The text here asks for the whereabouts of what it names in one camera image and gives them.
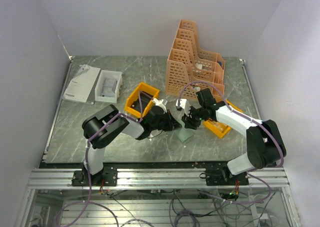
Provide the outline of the green card holder wallet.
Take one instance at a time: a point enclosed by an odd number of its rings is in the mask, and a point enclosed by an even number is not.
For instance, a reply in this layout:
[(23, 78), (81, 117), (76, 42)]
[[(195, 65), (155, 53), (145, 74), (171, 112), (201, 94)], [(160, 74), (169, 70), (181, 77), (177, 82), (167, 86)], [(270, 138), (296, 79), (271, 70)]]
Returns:
[(184, 127), (178, 128), (173, 132), (181, 143), (184, 143), (194, 135), (194, 132), (192, 130), (186, 129)]

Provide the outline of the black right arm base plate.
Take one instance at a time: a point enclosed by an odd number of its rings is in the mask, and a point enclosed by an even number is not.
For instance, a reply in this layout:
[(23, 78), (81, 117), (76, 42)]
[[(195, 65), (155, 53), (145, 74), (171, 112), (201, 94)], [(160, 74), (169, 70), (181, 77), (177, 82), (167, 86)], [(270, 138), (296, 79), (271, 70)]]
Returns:
[(246, 173), (234, 175), (225, 166), (206, 168), (199, 178), (205, 180), (207, 186), (236, 186), (236, 184), (246, 186), (249, 184)]

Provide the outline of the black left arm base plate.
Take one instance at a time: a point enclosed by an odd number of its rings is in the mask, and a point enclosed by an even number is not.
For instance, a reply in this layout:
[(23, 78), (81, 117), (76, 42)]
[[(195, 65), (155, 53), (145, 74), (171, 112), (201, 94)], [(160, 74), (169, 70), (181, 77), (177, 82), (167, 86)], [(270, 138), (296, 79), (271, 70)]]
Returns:
[(96, 174), (88, 174), (85, 166), (73, 172), (71, 185), (73, 187), (89, 187), (89, 176), (92, 186), (115, 187), (118, 180), (118, 171), (111, 166), (103, 167)]

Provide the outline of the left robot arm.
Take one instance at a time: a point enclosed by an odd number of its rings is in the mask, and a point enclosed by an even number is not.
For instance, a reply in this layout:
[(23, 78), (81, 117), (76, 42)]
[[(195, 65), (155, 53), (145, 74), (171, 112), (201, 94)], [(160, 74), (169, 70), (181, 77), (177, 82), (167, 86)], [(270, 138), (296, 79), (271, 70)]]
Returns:
[(104, 172), (105, 148), (121, 133), (144, 140), (155, 130), (171, 132), (182, 125), (172, 116), (169, 110), (153, 106), (144, 117), (134, 119), (109, 105), (82, 123), (83, 135), (86, 139), (86, 151), (82, 174), (85, 181), (98, 185)]

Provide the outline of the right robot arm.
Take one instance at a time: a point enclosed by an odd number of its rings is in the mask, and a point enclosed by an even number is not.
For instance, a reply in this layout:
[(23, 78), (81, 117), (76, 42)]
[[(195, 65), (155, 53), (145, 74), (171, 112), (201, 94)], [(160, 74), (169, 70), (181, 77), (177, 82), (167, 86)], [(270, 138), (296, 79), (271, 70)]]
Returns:
[(202, 121), (215, 121), (231, 127), (246, 139), (246, 153), (227, 162), (220, 173), (221, 181), (233, 184), (238, 174), (263, 169), (279, 161), (283, 165), (287, 154), (277, 124), (269, 119), (262, 121), (239, 112), (225, 101), (216, 101), (208, 88), (196, 92), (199, 108), (179, 98), (176, 108), (182, 109), (182, 121), (187, 129), (196, 130)]

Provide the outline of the yellow bin with boxes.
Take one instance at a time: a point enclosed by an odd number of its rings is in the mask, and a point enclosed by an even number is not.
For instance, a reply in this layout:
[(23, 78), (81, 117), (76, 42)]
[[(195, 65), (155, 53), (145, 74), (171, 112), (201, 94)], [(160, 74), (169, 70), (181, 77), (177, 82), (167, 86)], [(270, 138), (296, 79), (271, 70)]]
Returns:
[(213, 121), (212, 119), (204, 121), (203, 125), (220, 139), (222, 139), (232, 129), (230, 126), (221, 122)]

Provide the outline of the yellow bin with black item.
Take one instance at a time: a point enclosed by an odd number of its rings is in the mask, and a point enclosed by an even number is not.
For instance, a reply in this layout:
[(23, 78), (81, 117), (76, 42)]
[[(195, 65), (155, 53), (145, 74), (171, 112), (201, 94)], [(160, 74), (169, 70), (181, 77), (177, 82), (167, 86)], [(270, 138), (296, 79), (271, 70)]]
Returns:
[(134, 91), (127, 98), (124, 110), (135, 117), (144, 117), (152, 106), (152, 99), (159, 97), (160, 90), (145, 83), (140, 82)]

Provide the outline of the white plastic box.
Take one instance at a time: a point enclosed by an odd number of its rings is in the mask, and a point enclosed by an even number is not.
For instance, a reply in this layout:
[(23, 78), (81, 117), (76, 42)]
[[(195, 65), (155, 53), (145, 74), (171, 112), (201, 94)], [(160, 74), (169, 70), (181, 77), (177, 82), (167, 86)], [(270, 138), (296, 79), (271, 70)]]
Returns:
[(122, 72), (101, 70), (95, 89), (95, 101), (116, 104), (123, 84)]

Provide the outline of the peach plastic file organizer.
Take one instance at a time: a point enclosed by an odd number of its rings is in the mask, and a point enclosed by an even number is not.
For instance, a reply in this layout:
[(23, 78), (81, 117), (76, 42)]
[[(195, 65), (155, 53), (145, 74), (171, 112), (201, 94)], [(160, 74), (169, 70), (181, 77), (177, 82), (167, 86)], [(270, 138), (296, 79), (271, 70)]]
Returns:
[(192, 83), (182, 98), (196, 100), (197, 91), (209, 88), (219, 102), (225, 91), (225, 64), (221, 54), (200, 47), (196, 23), (182, 19), (167, 58), (165, 93), (178, 97)]

